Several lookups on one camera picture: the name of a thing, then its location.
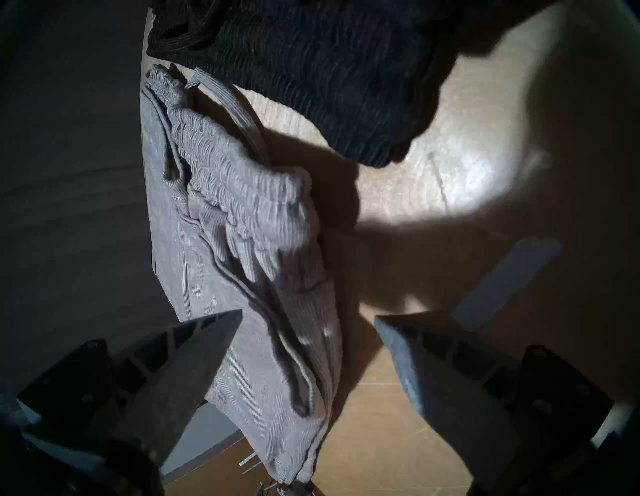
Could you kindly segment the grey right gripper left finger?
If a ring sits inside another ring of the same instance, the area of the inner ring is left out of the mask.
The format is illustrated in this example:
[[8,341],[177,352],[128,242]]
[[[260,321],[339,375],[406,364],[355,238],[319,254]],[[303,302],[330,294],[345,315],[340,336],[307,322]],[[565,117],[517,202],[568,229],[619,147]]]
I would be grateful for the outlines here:
[[106,463],[113,445],[162,466],[242,320],[238,309],[182,322],[116,355],[103,338],[85,342],[18,394],[23,438],[74,467]]

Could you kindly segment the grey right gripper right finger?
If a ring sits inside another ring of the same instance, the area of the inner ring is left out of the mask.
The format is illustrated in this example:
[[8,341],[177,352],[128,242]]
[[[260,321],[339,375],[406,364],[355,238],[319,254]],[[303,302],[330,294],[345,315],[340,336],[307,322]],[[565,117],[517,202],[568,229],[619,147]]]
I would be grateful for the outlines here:
[[417,413],[462,459],[471,495],[551,495],[593,451],[610,397],[551,349],[515,360],[436,315],[375,329]]

